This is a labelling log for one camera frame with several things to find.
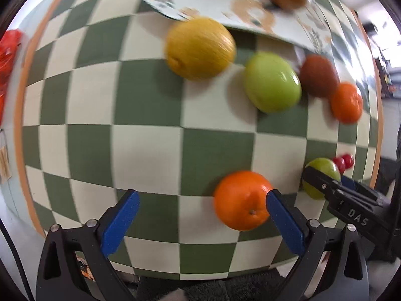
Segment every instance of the tangerine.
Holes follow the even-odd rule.
[[[356,123],[363,111],[359,88],[347,81],[341,83],[330,97],[330,106],[334,117],[341,123]]]
[[[266,195],[272,190],[270,182],[252,171],[227,175],[214,191],[217,217],[228,227],[249,231],[266,222]]]

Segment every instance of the green and white checkered pattern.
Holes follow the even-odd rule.
[[[141,0],[62,0],[39,42],[27,83],[23,153],[44,230],[99,218],[126,189],[140,210],[110,260],[116,269],[175,279],[235,276],[277,266],[293,255],[271,220],[249,231],[226,227],[213,189],[237,170],[264,175],[307,218],[341,226],[324,201],[298,192],[316,157],[355,155],[346,174],[369,180],[377,145],[370,53],[339,0],[316,0],[333,31],[327,56],[364,96],[358,124],[339,125],[327,101],[304,95],[284,112],[258,112],[242,88],[257,50],[299,66],[304,51],[231,31],[237,58],[211,83],[172,73],[163,60],[174,23]]]

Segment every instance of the apple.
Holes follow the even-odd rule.
[[[314,169],[317,169],[324,174],[328,175],[332,179],[337,181],[341,181],[341,174],[337,168],[337,165],[330,159],[325,158],[318,158],[310,161],[306,167],[312,166]],[[309,183],[302,180],[302,186],[304,187],[305,192],[312,198],[312,199],[324,199],[324,194],[320,192],[315,187],[311,186]]]
[[[354,157],[352,154],[345,154],[342,156],[342,159],[344,160],[346,169],[350,169],[354,165]]]
[[[301,99],[301,85],[287,61],[273,53],[256,53],[245,67],[245,92],[262,112],[283,111]]]
[[[340,171],[340,174],[344,174],[345,169],[346,169],[344,159],[342,157],[334,157],[333,162],[334,162],[334,164],[337,165],[337,168]]]

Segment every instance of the red bag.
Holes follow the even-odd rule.
[[[4,112],[4,103],[5,103],[6,94],[1,93],[0,95],[0,124],[3,122],[3,112]]]
[[[22,34],[18,29],[8,30],[0,41],[0,92],[5,91],[5,85],[13,71],[14,59]]]

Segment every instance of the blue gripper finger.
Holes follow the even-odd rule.
[[[136,191],[133,191],[103,232],[101,250],[105,257],[117,251],[138,209],[139,195]]]
[[[305,252],[304,233],[272,191],[267,194],[266,207],[287,247],[292,253],[302,256]]]
[[[356,183],[353,179],[346,177],[345,175],[341,176],[341,184],[352,191],[356,190]]]

